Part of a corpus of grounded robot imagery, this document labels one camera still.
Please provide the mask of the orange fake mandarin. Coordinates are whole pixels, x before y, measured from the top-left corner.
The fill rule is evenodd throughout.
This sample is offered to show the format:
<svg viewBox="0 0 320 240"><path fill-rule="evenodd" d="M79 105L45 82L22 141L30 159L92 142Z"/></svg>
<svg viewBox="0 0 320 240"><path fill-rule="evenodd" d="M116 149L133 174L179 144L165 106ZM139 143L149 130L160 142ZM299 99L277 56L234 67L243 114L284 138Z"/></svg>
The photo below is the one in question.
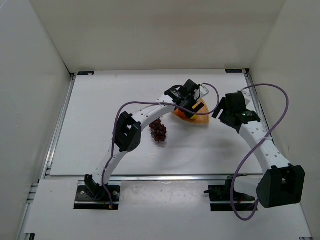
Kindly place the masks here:
<svg viewBox="0 0 320 240"><path fill-rule="evenodd" d="M180 109L178 109L177 110L177 116L179 117L179 118L182 118L182 119L186 119L187 117L186 117L186 115L185 115L185 113L184 112L182 112Z"/></svg>

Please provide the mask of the purple fake grape bunch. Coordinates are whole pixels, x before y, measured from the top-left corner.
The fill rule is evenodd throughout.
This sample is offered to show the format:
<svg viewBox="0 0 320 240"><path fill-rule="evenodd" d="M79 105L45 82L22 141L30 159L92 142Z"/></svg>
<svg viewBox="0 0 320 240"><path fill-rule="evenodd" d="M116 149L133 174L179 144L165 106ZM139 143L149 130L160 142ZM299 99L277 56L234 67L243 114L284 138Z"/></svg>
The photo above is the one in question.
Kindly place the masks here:
<svg viewBox="0 0 320 240"><path fill-rule="evenodd" d="M150 134L153 140L157 143L164 142L167 138L167 128L158 118L149 124Z"/></svg>

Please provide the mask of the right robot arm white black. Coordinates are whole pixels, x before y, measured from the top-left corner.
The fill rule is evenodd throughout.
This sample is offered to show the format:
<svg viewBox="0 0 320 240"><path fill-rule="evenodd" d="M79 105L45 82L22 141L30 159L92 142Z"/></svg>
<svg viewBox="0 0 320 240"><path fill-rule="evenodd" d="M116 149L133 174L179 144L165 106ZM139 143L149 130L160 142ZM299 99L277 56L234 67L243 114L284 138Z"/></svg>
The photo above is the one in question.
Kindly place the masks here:
<svg viewBox="0 0 320 240"><path fill-rule="evenodd" d="M236 130L262 169L263 177L260 180L236 172L231 177L230 195L248 195L266 209L301 202L304 169L300 165L291 164L280 153L264 130L258 114L247 109L247 100L242 92L226 94L212 116Z"/></svg>

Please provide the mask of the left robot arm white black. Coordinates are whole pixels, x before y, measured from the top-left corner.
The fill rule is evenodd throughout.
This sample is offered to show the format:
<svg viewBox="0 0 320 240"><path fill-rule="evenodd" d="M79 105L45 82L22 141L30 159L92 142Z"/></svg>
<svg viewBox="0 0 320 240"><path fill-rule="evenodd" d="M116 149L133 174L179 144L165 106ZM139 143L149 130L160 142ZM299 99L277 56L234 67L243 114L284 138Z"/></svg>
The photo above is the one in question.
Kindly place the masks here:
<svg viewBox="0 0 320 240"><path fill-rule="evenodd" d="M188 80L180 88L171 87L155 102L132 101L124 104L118 111L111 145L105 157L92 174L84 177L87 193L94 200L111 196L107 190L110 177L122 158L134 151L141 143L142 131L160 117L181 109L186 117L196 115L204 106L199 101L209 93L203 84Z"/></svg>

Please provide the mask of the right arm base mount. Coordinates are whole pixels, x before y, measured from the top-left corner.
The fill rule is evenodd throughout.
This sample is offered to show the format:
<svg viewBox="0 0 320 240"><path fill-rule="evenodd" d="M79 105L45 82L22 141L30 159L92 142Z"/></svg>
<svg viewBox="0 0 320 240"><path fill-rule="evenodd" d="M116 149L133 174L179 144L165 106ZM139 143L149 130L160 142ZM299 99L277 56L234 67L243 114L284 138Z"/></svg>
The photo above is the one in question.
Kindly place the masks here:
<svg viewBox="0 0 320 240"><path fill-rule="evenodd" d="M228 176L224 184L211 184L203 192L209 196L211 212L232 212L230 189L232 176ZM233 191L233 202L238 212L253 211L256 199L244 193Z"/></svg>

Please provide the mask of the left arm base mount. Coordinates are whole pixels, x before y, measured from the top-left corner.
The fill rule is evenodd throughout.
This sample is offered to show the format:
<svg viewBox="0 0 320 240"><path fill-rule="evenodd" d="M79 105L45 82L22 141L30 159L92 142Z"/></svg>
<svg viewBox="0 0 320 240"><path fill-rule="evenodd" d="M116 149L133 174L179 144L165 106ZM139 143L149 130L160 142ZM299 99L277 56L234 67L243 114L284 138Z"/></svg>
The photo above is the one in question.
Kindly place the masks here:
<svg viewBox="0 0 320 240"><path fill-rule="evenodd" d="M110 207L110 198L104 188L99 190L94 196L85 186L84 182L79 182L76 189L73 208L75 210L107 210L116 211L119 209L121 186L107 185L111 195L112 207Z"/></svg>

